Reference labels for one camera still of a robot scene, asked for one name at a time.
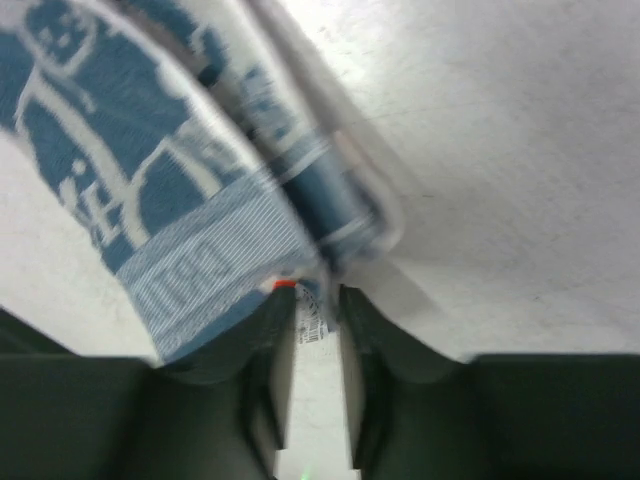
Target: towel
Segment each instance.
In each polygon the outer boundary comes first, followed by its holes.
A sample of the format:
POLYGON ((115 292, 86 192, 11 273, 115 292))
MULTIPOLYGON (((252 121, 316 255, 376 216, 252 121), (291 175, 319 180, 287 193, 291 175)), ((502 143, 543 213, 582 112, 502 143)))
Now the towel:
POLYGON ((0 126, 85 227, 161 363, 279 278, 322 297, 380 254, 384 206, 242 2, 9 0, 0 16, 0 126))

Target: printed cartoon figure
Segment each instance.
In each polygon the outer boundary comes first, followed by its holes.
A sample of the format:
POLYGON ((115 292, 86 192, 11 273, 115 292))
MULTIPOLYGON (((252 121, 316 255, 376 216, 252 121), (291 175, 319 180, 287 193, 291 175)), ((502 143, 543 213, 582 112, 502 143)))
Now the printed cartoon figure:
MULTIPOLYGON (((24 2, 9 32, 22 50, 0 57, 0 74, 12 78, 2 96, 15 98, 13 111, 0 108, 0 125, 32 149, 42 177, 117 271, 237 178, 238 163, 203 140, 209 134, 170 76, 125 35, 73 3, 24 2)), ((0 31, 3 43, 9 33, 0 31)))
POLYGON ((244 76, 245 109, 263 138, 282 140, 293 127, 293 117, 275 98, 271 84, 260 67, 250 69, 244 76))

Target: blue and white cloth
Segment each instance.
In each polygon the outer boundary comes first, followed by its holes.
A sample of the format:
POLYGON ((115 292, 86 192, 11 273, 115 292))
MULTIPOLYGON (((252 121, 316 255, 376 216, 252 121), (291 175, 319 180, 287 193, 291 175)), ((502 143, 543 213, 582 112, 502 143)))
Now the blue and white cloth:
POLYGON ((274 279, 378 253, 381 206, 242 2, 6 0, 0 17, 0 126, 163 362, 245 318, 274 279))

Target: dark green plastic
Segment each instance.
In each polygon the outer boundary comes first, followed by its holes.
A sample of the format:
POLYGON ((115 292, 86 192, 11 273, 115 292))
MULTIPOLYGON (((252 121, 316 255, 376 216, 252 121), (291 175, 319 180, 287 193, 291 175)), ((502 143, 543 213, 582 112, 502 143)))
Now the dark green plastic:
POLYGON ((3 323, 0 337, 19 341, 0 343, 0 479, 272 479, 295 303, 293 288, 278 288, 249 318, 160 370, 77 357, 19 321, 3 323))
POLYGON ((362 480, 640 479, 640 357, 454 362, 357 289, 340 295, 354 467, 362 480))

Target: white surface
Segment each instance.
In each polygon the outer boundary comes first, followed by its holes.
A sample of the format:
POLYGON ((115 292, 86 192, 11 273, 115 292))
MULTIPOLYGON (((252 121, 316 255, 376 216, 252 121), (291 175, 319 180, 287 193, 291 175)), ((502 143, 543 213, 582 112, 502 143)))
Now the white surface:
POLYGON ((301 345, 296 352, 287 449, 278 480, 356 480, 344 429, 344 394, 338 338, 301 345))
POLYGON ((639 349, 640 4, 282 3, 397 153, 354 283, 456 356, 639 349))

